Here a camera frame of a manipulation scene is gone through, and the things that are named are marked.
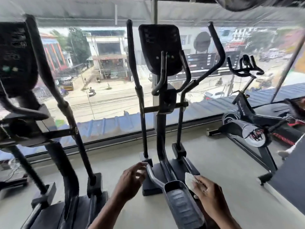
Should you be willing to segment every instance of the human hand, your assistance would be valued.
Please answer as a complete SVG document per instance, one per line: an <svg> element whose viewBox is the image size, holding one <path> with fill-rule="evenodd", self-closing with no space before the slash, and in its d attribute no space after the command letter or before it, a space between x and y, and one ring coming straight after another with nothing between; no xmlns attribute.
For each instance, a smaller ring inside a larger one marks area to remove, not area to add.
<svg viewBox="0 0 305 229"><path fill-rule="evenodd" d="M219 217L231 217L221 187L203 176L194 177L198 182L193 182L193 192L198 196L207 214L215 221Z"/></svg>
<svg viewBox="0 0 305 229"><path fill-rule="evenodd" d="M122 202L132 199L146 177L146 162L139 162L124 170L113 192L114 198Z"/></svg>

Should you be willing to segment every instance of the spin bike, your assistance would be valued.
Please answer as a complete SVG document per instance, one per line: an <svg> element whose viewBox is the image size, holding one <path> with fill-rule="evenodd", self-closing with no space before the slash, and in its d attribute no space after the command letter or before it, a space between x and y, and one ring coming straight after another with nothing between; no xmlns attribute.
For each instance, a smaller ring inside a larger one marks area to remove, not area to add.
<svg viewBox="0 0 305 229"><path fill-rule="evenodd" d="M208 131L207 135L226 134L229 139L268 170L267 174L258 177L261 185L263 185L271 179L278 169L268 149L268 145L271 143L270 134L283 124L289 122L291 117L287 114L285 117L260 115L250 106L247 100L249 95L245 95L245 91L256 78L250 71L256 71L256 75L264 74L264 71L256 65L253 56L243 55L239 61L239 69L232 68L230 57L227 58L227 61L228 67L233 74L239 77L250 77L250 80L242 91L237 91L238 95L232 102L237 105L238 110L230 110L224 113L222 117L223 125L219 129ZM246 145L243 145L237 138L243 138L248 145L258 148L261 156L257 155Z"/></svg>
<svg viewBox="0 0 305 229"><path fill-rule="evenodd" d="M12 153L39 189L31 205L33 211L21 229L86 229L108 199L102 192L102 175L93 173L73 112L59 92L51 74L35 18L26 15L25 22L0 23L5 44L0 45L0 103L10 112L0 120L0 149ZM66 116L69 129L57 130L45 104L40 104L32 89L40 75L45 86ZM16 98L19 107L10 102ZM87 195L79 196L76 173L59 142L72 136L88 173ZM45 146L63 176L65 199L51 205L55 182L45 185L17 145Z"/></svg>
<svg viewBox="0 0 305 229"><path fill-rule="evenodd" d="M209 23L208 29L219 52L220 60L203 76L190 82L191 72L182 50L178 28L174 25L139 26L140 41L147 67L156 75L158 82L152 90L152 95L159 97L158 106L144 107L143 89L139 82L135 61L132 21L127 21L128 60L139 98L144 147L144 151L140 153L140 159L148 163L146 167L148 176L143 182L142 193L144 196L163 193L179 229L205 227L204 216L196 205L193 193L190 193L184 183L185 172L192 175L200 173L186 158L186 151L180 142L173 145L176 159L168 160L165 151L166 115L172 113L175 108L180 109L178 133L181 135L183 111L189 105L185 101L185 94L225 61L223 47L212 23ZM167 77L176 75L182 69L186 74L186 80L179 89L175 89L167 82ZM177 103L179 92L181 92L181 100ZM159 158L157 164L153 164L147 152L145 113L148 112L156 112L154 121Z"/></svg>

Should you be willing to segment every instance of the satellite dish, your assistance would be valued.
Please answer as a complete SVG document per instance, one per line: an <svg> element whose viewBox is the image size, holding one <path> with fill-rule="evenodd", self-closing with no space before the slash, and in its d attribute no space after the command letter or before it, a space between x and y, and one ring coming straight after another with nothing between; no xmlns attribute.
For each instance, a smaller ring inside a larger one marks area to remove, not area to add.
<svg viewBox="0 0 305 229"><path fill-rule="evenodd" d="M204 31L197 35L194 40L194 49L197 52L206 52L211 44L211 36L208 32Z"/></svg>

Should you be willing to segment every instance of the white floor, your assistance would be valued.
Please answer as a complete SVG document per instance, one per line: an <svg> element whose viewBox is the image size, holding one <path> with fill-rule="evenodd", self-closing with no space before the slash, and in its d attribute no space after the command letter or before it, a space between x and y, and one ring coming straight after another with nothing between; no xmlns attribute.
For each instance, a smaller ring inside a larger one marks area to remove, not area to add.
<svg viewBox="0 0 305 229"><path fill-rule="evenodd" d="M171 143L175 136L167 137L168 157L173 157ZM200 173L222 186L232 215L243 229L305 228L297 215L281 205L267 190L261 187L256 177L266 172L257 162L227 138L205 136L203 128L183 132L182 142L188 158ZM95 172L102 172L104 190L111 193L121 173L139 161L142 144L133 142L108 148L108 151L91 152L89 158ZM156 142L148 142L149 153L156 163ZM87 175L78 155L71 156L71 163L80 182L80 194L86 194ZM54 203L64 199L63 181L55 166L37 169L44 182L56 182ZM19 229L31 211L31 199L36 186L30 184L22 190L0 193L0 228ZM129 228L177 228L162 195L143 197L141 191L129 201L121 212L116 229Z"/></svg>

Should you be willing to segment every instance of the foot pedal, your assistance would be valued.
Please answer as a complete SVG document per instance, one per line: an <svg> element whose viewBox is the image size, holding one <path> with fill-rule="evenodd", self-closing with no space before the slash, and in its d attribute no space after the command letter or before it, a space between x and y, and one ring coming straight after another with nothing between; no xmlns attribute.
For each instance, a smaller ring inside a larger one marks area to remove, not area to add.
<svg viewBox="0 0 305 229"><path fill-rule="evenodd" d="M164 194L179 229L205 228L204 216L183 182L166 183Z"/></svg>

